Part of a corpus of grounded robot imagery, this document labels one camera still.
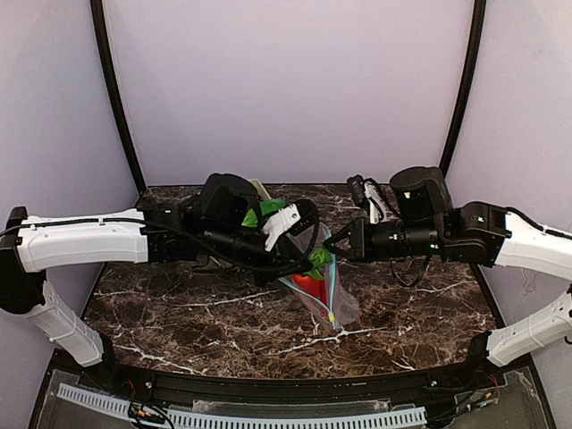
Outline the orange red chili pepper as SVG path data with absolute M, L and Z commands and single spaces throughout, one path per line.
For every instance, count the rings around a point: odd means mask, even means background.
M 325 290 L 325 281 L 317 280 L 312 276 L 304 274 L 294 274 L 292 276 L 293 284 L 303 293 L 299 297 L 312 310 L 315 310 L 320 316 L 327 317 L 327 292 Z

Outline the clear zip top bag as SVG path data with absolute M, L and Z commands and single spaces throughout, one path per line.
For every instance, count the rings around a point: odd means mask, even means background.
M 321 324 L 325 324 L 337 331 L 357 319 L 359 304 L 354 296 L 346 292 L 341 285 L 341 275 L 338 269 L 337 257 L 324 247 L 324 242 L 331 236 L 332 233 L 330 229 L 324 223 L 320 223 L 316 242 L 309 256 L 310 269 L 302 273 L 295 273 L 309 275 L 317 280 L 325 281 L 327 317 L 320 316 L 299 297 L 303 291 L 299 290 L 293 284 L 292 276 L 294 274 L 282 277 L 279 281 L 302 301 L 311 315 L 316 317 Z

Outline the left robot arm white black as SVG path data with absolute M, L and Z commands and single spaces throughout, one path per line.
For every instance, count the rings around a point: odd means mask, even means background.
M 112 342 L 60 299 L 49 269 L 205 256 L 247 269 L 265 283 L 310 267 L 310 250 L 290 240 L 318 229 L 311 201 L 264 209 L 255 185 L 229 173 L 210 175 L 198 194 L 175 205 L 68 218 L 32 216 L 17 206 L 1 234 L 1 308 L 28 318 L 80 366 L 111 373 Z

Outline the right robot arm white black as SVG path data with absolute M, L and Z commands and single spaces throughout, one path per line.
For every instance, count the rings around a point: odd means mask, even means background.
M 571 235 L 536 223 L 513 207 L 470 202 L 455 208 L 442 171 L 414 166 L 390 180 L 398 217 L 369 214 L 348 223 L 324 243 L 349 261 L 392 262 L 406 257 L 486 267 L 517 267 L 571 278 Z M 471 340 L 467 358 L 502 367 L 571 332 L 571 292 L 537 312 Z

